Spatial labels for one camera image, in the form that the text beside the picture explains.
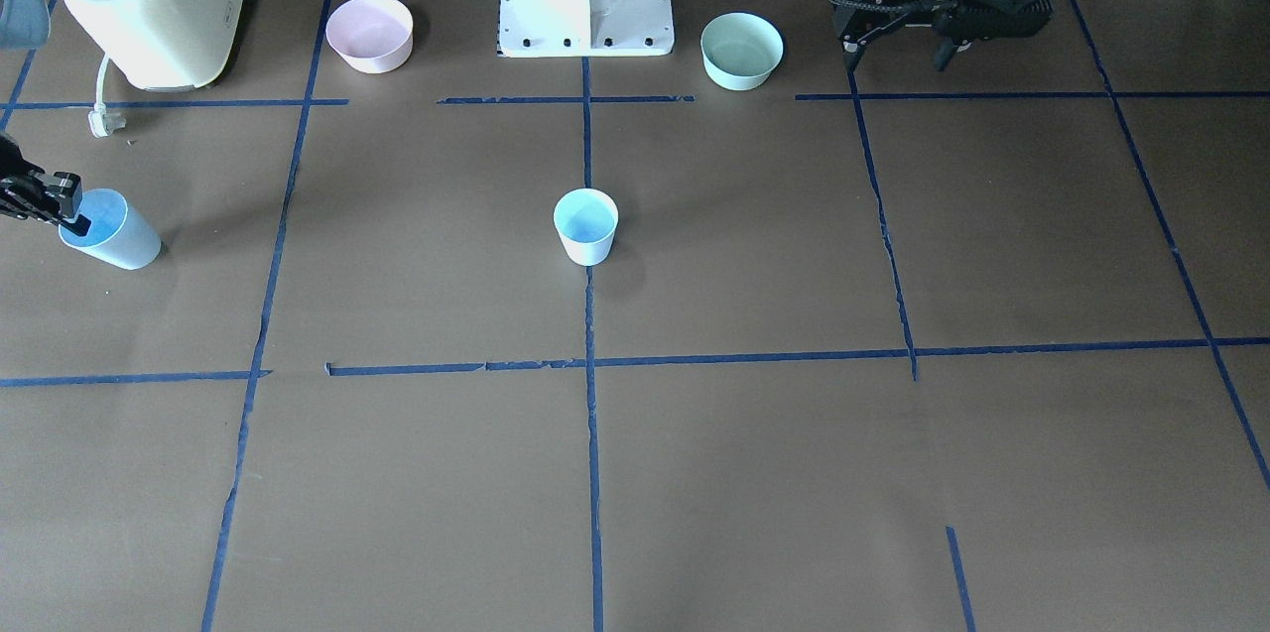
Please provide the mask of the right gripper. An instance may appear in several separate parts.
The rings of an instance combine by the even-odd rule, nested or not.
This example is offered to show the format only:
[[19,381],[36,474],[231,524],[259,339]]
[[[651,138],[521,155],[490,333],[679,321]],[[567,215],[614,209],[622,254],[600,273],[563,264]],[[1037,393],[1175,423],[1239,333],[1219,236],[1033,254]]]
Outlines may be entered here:
[[[91,220],[81,214],[83,181],[76,174],[39,174],[24,159],[10,135],[1,135],[1,211],[14,220],[53,222],[76,237],[86,237]],[[36,181],[39,194],[36,193]]]

